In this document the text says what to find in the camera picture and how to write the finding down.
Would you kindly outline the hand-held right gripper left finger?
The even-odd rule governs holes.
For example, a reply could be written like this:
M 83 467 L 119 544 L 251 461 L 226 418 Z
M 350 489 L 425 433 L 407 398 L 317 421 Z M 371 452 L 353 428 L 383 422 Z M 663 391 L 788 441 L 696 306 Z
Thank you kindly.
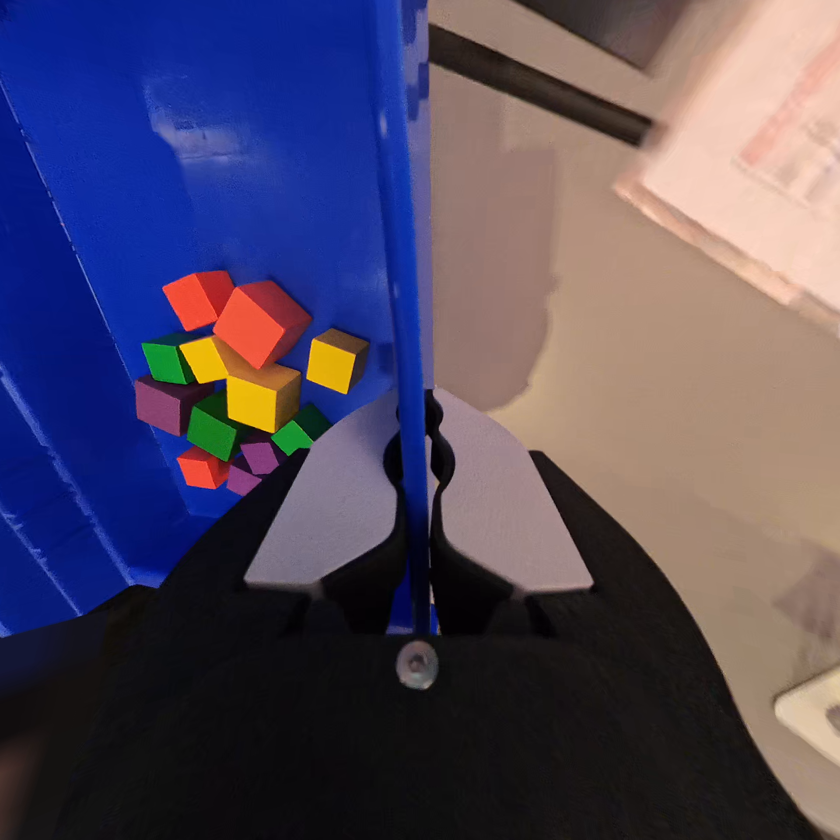
M 311 445 L 245 573 L 249 588 L 311 593 L 392 534 L 400 480 L 386 472 L 385 451 L 397 407 L 397 391 L 386 392 Z

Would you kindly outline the purple wooden cube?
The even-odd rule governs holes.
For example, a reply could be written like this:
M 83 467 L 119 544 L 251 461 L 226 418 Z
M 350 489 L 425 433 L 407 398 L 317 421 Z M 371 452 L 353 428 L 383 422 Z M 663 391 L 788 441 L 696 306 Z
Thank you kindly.
M 288 460 L 271 435 L 261 431 L 249 435 L 241 443 L 240 451 L 249 471 L 255 476 L 267 476 Z
M 176 437 L 186 435 L 194 405 L 215 391 L 214 383 L 173 384 L 149 374 L 133 385 L 139 420 Z
M 263 476 L 254 473 L 243 455 L 238 455 L 230 464 L 226 486 L 239 497 L 244 497 L 255 489 L 263 480 Z

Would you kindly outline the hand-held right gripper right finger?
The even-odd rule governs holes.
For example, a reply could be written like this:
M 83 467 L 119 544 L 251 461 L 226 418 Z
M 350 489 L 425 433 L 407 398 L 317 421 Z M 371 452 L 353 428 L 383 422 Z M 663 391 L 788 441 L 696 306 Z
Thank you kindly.
M 445 547 L 515 595 L 590 590 L 592 575 L 525 446 L 444 388 L 430 396 L 428 452 Z

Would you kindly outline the paper in plastic sleeve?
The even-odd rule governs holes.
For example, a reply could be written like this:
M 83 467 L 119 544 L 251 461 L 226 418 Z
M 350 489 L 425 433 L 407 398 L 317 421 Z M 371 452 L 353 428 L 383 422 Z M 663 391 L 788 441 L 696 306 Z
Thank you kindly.
M 838 338 L 839 2 L 744 2 L 614 190 Z

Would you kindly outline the blue plastic bin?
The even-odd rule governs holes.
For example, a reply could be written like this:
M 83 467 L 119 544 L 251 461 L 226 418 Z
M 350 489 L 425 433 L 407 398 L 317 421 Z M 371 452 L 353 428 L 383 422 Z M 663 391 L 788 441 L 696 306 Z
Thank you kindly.
M 270 282 L 398 389 L 411 569 L 431 283 L 425 2 L 2 2 L 2 636 L 162 582 L 234 504 L 133 408 L 163 288 Z

